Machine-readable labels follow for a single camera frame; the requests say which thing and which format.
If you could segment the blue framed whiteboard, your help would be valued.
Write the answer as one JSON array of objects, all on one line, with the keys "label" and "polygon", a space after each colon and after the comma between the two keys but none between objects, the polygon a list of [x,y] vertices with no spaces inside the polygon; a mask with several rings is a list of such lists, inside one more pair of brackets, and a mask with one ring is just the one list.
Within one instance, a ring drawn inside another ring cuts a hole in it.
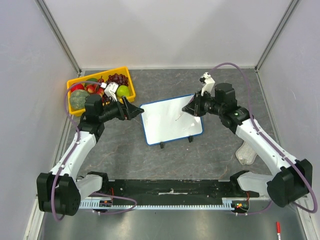
[{"label": "blue framed whiteboard", "polygon": [[204,132],[201,117],[184,113],[178,121],[175,121],[192,97],[192,94],[187,94],[140,106],[144,109],[141,120],[147,145],[160,145],[163,148],[165,143],[175,140],[189,139],[192,142],[193,137]]}]

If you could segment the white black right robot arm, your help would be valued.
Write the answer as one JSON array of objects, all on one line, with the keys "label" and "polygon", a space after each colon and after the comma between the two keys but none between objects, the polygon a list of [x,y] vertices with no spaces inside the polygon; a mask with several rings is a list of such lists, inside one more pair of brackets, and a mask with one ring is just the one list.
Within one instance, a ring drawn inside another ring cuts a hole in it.
[{"label": "white black right robot arm", "polygon": [[234,88],[229,83],[214,87],[214,96],[202,89],[182,108],[194,117],[212,114],[236,136],[248,144],[266,164],[270,175],[254,174],[249,171],[238,173],[229,184],[235,197],[246,191],[259,193],[270,198],[277,206],[285,207],[307,194],[313,195],[313,166],[307,160],[298,160],[275,142],[253,118],[250,112],[238,105]]}]

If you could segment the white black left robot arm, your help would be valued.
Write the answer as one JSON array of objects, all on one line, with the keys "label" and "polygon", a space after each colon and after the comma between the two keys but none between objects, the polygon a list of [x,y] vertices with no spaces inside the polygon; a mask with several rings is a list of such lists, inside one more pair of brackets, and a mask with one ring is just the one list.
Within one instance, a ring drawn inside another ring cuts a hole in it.
[{"label": "white black left robot arm", "polygon": [[36,179],[39,210],[54,217],[74,216],[85,198],[94,193],[99,197],[109,193],[107,173],[91,171],[77,180],[78,172],[104,132],[105,122],[129,121],[144,113],[144,109],[131,104],[126,97],[104,105],[98,94],[88,96],[84,108],[72,144],[50,172],[42,172]]}]

